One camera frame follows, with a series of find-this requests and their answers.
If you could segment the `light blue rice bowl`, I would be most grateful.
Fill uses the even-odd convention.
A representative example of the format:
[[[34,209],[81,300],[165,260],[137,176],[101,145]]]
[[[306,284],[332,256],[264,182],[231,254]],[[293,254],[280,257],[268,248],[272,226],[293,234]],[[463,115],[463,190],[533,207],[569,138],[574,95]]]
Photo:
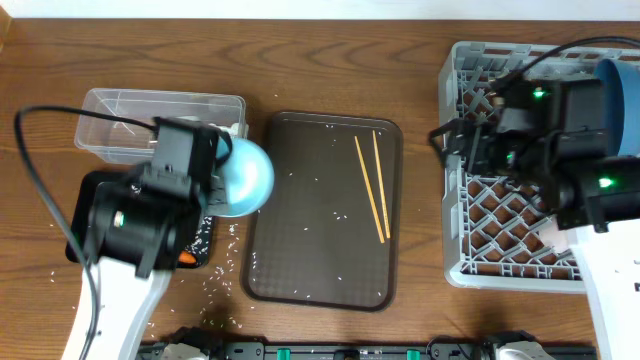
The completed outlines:
[[[213,173],[220,185],[209,201],[207,214],[215,217],[243,217],[259,210],[269,199],[274,186],[274,168],[269,156],[256,143],[232,138],[232,149],[220,140],[216,159],[227,161]]]

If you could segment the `wooden chopstick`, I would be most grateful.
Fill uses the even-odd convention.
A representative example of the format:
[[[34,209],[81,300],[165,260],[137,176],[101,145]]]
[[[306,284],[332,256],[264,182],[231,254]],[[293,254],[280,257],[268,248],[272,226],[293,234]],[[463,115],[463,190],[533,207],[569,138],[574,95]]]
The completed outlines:
[[[380,201],[381,201],[381,207],[382,207],[382,213],[383,213],[385,238],[389,239],[391,237],[391,231],[390,231],[391,229],[390,229],[390,222],[389,222],[389,216],[388,216],[388,210],[387,210],[384,181],[382,176],[380,152],[379,152],[379,146],[378,146],[377,135],[375,130],[372,130],[372,139],[373,139],[372,141],[373,141],[374,156],[375,156],[375,163],[376,163],[376,172],[377,172],[378,185],[379,185]]]
[[[363,180],[364,180],[364,184],[365,184],[366,193],[367,193],[369,204],[370,204],[370,207],[371,207],[372,216],[373,216],[373,219],[374,219],[375,228],[376,228],[377,235],[378,235],[378,238],[379,238],[379,242],[381,244],[384,244],[385,243],[385,237],[384,237],[384,234],[383,234],[383,231],[382,231],[382,227],[381,227],[381,223],[380,223],[380,219],[379,219],[376,203],[375,203],[373,192],[372,192],[372,188],[371,188],[371,183],[370,183],[368,171],[367,171],[367,168],[366,168],[366,164],[365,164],[365,161],[364,161],[364,156],[363,156],[363,153],[362,153],[362,149],[361,149],[361,145],[360,145],[358,136],[354,136],[354,143],[355,143],[356,152],[357,152],[357,156],[358,156],[360,167],[361,167],[361,171],[362,171],[362,176],[363,176]]]

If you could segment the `orange carrot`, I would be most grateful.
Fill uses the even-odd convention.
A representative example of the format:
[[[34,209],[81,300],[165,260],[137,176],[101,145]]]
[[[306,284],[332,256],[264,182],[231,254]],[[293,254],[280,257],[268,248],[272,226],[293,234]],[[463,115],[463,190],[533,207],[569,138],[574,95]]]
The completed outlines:
[[[179,255],[178,260],[181,264],[186,265],[195,265],[197,263],[196,257],[187,251],[182,251]]]

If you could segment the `dark blue plate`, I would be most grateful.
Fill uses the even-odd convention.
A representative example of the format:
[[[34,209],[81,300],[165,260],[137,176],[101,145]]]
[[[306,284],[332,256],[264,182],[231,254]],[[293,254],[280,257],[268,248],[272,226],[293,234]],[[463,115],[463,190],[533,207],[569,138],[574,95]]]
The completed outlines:
[[[595,75],[604,88],[609,153],[639,156],[639,67],[606,59]]]

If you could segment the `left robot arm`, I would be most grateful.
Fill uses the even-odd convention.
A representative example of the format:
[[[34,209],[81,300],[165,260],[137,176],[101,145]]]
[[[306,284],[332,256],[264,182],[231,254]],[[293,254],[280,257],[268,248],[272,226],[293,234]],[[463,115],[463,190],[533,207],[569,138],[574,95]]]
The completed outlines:
[[[197,205],[140,190],[123,172],[87,174],[71,230],[89,272],[64,358],[135,358],[174,271],[208,263],[214,223]]]

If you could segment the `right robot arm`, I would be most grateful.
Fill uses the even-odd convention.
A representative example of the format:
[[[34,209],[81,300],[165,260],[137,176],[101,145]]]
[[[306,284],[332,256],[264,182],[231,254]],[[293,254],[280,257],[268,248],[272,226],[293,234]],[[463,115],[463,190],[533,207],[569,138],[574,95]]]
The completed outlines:
[[[440,162],[537,187],[586,286],[603,359],[639,356],[639,159],[610,149],[600,80],[491,84],[494,122],[452,119],[430,132]]]

